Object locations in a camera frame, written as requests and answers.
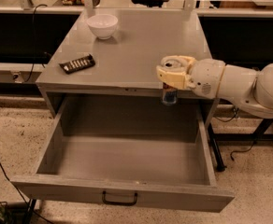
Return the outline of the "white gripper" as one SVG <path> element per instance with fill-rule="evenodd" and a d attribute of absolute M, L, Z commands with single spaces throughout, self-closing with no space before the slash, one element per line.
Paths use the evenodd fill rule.
<path fill-rule="evenodd" d="M 191 76 L 193 85 L 191 91 L 197 96 L 214 99 L 217 96 L 225 63 L 213 59 L 194 62 L 195 58 L 190 56 L 166 56 L 161 60 L 161 66 L 156 67 L 157 77 L 175 89 L 187 90 Z M 189 76 L 186 71 L 192 64 Z"/>

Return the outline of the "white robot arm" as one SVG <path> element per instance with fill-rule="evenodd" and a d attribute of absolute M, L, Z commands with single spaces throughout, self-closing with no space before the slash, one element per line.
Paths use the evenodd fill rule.
<path fill-rule="evenodd" d="M 273 119 L 273 63 L 256 71 L 220 60 L 166 56 L 156 72 L 174 89 L 207 99 L 224 99 L 256 117 Z"/>

